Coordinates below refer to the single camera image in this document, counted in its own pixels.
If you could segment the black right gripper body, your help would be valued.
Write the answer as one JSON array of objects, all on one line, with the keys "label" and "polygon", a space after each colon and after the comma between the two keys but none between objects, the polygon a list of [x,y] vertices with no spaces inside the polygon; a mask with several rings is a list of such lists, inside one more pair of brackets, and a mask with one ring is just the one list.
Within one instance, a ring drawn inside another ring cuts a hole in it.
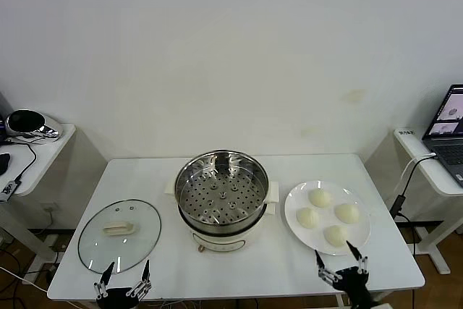
[{"label": "black right gripper body", "polygon": [[333,287],[347,294],[351,308],[367,309],[375,306],[375,301],[366,287],[369,279],[367,271],[359,270],[358,267],[345,268],[336,271],[336,278]]}]

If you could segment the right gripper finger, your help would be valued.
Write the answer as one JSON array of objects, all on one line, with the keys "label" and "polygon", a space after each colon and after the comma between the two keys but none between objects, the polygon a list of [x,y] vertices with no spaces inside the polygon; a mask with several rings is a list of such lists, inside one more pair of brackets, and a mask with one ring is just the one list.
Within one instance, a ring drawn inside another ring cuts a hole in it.
[{"label": "right gripper finger", "polygon": [[361,284],[366,284],[369,279],[368,257],[366,255],[363,256],[361,252],[349,241],[347,241],[347,246],[357,261],[357,265],[351,267],[351,273],[354,274]]},{"label": "right gripper finger", "polygon": [[338,283],[340,280],[342,280],[341,275],[326,268],[325,263],[323,262],[317,250],[315,250],[315,257],[316,257],[316,263],[318,267],[318,277],[321,280],[323,280],[325,283],[329,284],[330,286],[333,286],[335,285],[335,283]]}]

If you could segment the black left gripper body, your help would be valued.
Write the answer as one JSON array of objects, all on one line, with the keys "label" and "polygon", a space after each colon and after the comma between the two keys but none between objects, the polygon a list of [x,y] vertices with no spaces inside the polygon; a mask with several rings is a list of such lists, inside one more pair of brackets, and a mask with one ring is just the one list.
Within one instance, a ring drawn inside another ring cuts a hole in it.
[{"label": "black left gripper body", "polygon": [[97,305],[101,309],[130,309],[136,308],[140,301],[137,297],[127,296],[127,293],[131,290],[130,287],[120,287],[107,289],[107,297],[97,299]]}]

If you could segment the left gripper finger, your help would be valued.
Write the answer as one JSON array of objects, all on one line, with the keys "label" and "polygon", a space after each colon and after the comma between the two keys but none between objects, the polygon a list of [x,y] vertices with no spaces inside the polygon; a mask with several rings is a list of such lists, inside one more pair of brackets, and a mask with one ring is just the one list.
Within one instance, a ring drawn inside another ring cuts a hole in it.
[{"label": "left gripper finger", "polygon": [[108,297],[108,292],[106,287],[109,284],[115,262],[111,262],[108,268],[102,273],[100,280],[93,283],[94,290],[96,292],[96,299],[101,300],[105,297]]},{"label": "left gripper finger", "polygon": [[150,261],[147,260],[140,281],[130,290],[129,296],[142,300],[151,290],[152,284],[150,281]]}]

